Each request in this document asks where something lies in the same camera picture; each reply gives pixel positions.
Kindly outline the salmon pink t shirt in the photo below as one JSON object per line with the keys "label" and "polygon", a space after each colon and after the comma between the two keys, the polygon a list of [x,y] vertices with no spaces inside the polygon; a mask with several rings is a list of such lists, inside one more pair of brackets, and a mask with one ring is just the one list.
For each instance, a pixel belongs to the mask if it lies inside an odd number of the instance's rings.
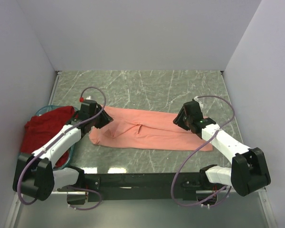
{"label": "salmon pink t shirt", "polygon": [[113,121],[93,128],[89,139],[94,145],[111,148],[193,151],[205,141],[172,121],[177,114],[107,106]]}

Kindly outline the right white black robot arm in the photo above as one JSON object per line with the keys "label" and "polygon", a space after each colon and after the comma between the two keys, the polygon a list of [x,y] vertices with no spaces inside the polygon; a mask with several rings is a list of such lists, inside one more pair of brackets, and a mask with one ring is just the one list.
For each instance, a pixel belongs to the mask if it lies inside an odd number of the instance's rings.
{"label": "right white black robot arm", "polygon": [[246,196],[271,183],[263,151],[240,143],[213,119],[204,117],[197,101],[184,103],[173,123],[211,143],[231,163],[230,168],[218,165],[202,168],[199,185],[203,189],[221,184],[233,187],[240,196]]}

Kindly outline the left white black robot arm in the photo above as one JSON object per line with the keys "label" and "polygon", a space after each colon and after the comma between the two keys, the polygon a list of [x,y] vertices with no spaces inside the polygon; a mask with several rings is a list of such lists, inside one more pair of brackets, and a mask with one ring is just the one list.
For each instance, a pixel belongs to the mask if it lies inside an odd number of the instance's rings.
{"label": "left white black robot arm", "polygon": [[101,129],[112,121],[104,106],[94,100],[84,100],[80,109],[46,144],[32,154],[19,155],[12,189],[34,201],[44,201],[53,190],[68,186],[75,191],[82,190],[86,182],[81,168],[70,166],[57,170],[55,164],[92,128]]}

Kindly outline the red t shirt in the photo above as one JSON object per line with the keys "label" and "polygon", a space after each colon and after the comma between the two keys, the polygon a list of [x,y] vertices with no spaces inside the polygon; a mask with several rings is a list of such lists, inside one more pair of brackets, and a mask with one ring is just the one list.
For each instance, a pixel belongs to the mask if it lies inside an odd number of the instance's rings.
{"label": "red t shirt", "polygon": [[21,153],[31,154],[51,140],[73,117],[73,106],[47,105],[40,108],[24,126]]}

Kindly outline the black base crossbar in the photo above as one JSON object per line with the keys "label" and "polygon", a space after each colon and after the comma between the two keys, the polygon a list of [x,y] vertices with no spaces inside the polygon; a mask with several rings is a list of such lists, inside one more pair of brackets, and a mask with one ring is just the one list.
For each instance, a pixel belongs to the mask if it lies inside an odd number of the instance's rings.
{"label": "black base crossbar", "polygon": [[[80,174],[72,186],[60,191],[74,192],[75,188],[94,190],[102,200],[162,200],[171,198],[174,173],[108,173]],[[198,172],[182,172],[174,184],[176,199],[194,201],[197,191],[214,192],[222,184],[213,184],[202,179]]]}

